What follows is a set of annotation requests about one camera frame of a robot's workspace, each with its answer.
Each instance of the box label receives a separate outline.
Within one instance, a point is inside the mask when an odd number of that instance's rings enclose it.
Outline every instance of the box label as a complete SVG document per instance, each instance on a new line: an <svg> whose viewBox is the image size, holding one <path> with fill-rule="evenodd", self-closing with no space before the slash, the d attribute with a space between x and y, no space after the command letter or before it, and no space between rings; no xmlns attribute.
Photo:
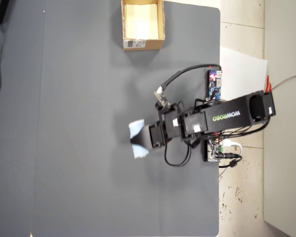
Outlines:
<svg viewBox="0 0 296 237"><path fill-rule="evenodd" d="M144 48L145 46L146 46L146 40L144 39L124 41L124 48Z"/></svg>

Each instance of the tiled floor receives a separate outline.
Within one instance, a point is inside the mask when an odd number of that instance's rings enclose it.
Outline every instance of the tiled floor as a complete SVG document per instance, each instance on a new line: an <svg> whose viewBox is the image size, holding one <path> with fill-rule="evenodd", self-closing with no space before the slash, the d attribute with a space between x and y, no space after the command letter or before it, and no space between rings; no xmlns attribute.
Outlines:
<svg viewBox="0 0 296 237"><path fill-rule="evenodd" d="M264 0L172 1L220 7L221 46L264 58ZM221 176L218 236L287 236L263 220L263 132L234 141L244 159Z"/></svg>

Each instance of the white wall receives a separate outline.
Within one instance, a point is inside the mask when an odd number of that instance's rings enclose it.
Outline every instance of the white wall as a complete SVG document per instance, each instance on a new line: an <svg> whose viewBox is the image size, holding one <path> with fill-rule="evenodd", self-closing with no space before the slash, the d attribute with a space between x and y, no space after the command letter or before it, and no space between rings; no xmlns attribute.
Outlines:
<svg viewBox="0 0 296 237"><path fill-rule="evenodd" d="M274 87L296 75L296 0L265 0L265 59ZM296 236L296 79L273 91L264 132L264 219Z"/></svg>

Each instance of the small blue fabric piece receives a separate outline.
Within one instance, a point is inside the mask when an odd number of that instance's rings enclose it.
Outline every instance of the small blue fabric piece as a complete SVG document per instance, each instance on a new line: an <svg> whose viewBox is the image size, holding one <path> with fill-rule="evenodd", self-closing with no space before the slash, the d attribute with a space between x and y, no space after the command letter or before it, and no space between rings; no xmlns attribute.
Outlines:
<svg viewBox="0 0 296 237"><path fill-rule="evenodd" d="M141 120L131 122L128 126L130 131L130 138L133 138L145 126L145 120L141 119ZM133 146L133 153L134 153L135 159L144 158L149 153L149 151L142 146L139 146L139 145L132 145L132 146Z"/></svg>

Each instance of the cardboard box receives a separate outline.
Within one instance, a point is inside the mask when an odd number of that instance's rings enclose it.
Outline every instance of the cardboard box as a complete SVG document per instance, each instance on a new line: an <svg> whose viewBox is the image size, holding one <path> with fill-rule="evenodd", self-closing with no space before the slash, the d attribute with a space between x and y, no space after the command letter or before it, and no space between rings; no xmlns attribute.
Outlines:
<svg viewBox="0 0 296 237"><path fill-rule="evenodd" d="M161 49L165 40L163 0L121 0L124 51Z"/></svg>

